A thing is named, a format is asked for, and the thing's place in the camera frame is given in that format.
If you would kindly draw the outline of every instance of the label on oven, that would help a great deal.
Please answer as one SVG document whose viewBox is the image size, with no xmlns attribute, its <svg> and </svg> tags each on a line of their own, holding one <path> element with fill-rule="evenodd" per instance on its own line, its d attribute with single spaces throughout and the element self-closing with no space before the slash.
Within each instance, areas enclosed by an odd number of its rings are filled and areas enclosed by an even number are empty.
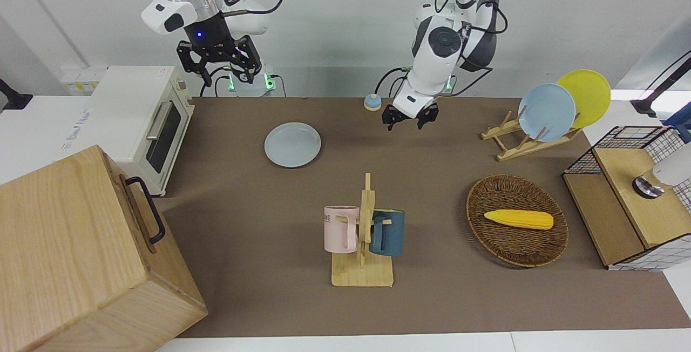
<svg viewBox="0 0 691 352">
<path fill-rule="evenodd" d="M 82 115 L 79 116 L 79 120 L 72 126 L 70 134 L 65 138 L 65 142 L 62 143 L 60 151 L 69 151 L 72 148 L 72 144 L 79 138 L 79 134 L 82 132 L 82 128 L 86 125 L 89 118 L 91 118 L 91 109 L 84 109 Z"/>
<path fill-rule="evenodd" d="M 156 79 L 163 79 L 163 77 L 166 76 L 167 72 L 168 72 L 168 67 L 161 67 L 161 70 L 158 72 Z"/>
</svg>

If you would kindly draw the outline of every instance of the brown mat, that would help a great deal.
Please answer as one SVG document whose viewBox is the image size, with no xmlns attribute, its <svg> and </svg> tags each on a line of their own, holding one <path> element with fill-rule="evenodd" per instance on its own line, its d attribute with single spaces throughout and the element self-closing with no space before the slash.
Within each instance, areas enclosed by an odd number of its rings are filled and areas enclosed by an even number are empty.
<svg viewBox="0 0 691 352">
<path fill-rule="evenodd" d="M 209 307 L 182 336 L 691 327 L 663 274 L 603 269 L 560 177 L 588 148 L 585 137 L 494 160 L 498 147 L 477 134 L 517 106 L 442 99 L 436 123 L 388 132 L 362 99 L 197 99 L 168 194 L 156 200 Z M 264 155 L 267 133 L 287 121 L 321 134 L 306 167 Z M 365 172 L 378 207 L 405 210 L 404 254 L 392 288 L 335 288 L 323 207 L 358 205 Z M 570 240 L 558 261 L 513 270 L 466 239 L 468 192 L 494 173 L 535 182 L 563 209 Z"/>
</svg>

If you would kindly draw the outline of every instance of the black metal handle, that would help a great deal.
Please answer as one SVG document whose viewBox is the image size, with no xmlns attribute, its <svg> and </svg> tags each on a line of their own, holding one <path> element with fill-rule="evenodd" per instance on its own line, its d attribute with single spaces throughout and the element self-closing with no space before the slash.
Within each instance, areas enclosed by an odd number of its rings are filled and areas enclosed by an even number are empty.
<svg viewBox="0 0 691 352">
<path fill-rule="evenodd" d="M 141 189 L 144 190 L 146 202 L 148 202 L 148 206 L 151 208 L 153 217 L 154 219 L 156 219 L 156 224 L 158 225 L 158 233 L 148 240 L 149 243 L 156 244 L 159 241 L 161 241 L 161 239 L 163 239 L 163 236 L 166 235 L 166 227 L 163 226 L 163 220 L 161 220 L 161 216 L 158 214 L 158 209 L 156 209 L 156 205 L 153 204 L 153 199 L 151 198 L 151 194 L 148 192 L 148 189 L 146 188 L 146 183 L 144 183 L 144 180 L 140 177 L 131 177 L 125 180 L 125 184 L 128 186 L 133 185 L 135 183 L 139 183 L 141 185 Z"/>
</svg>

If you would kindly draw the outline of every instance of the mug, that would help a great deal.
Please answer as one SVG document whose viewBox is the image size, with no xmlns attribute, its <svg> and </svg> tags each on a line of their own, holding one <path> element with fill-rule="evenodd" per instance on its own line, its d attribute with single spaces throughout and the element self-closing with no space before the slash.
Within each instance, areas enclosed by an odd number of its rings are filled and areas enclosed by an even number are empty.
<svg viewBox="0 0 691 352">
<path fill-rule="evenodd" d="M 357 251 L 356 220 L 360 208 L 356 206 L 324 207 L 324 249 L 330 253 L 347 254 Z"/>
<path fill-rule="evenodd" d="M 403 228 L 405 212 L 395 209 L 375 209 L 370 252 L 385 256 L 398 256 L 403 253 Z"/>
</svg>

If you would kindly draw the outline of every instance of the yellow plate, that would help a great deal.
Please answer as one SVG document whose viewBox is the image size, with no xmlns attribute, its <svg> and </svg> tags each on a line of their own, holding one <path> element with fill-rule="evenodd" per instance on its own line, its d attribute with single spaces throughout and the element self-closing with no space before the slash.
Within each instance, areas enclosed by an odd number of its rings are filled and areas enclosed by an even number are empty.
<svg viewBox="0 0 691 352">
<path fill-rule="evenodd" d="M 572 128 L 583 128 L 600 120 L 612 96 L 607 79 L 592 70 L 574 70 L 557 81 L 573 97 L 577 118 Z"/>
</svg>

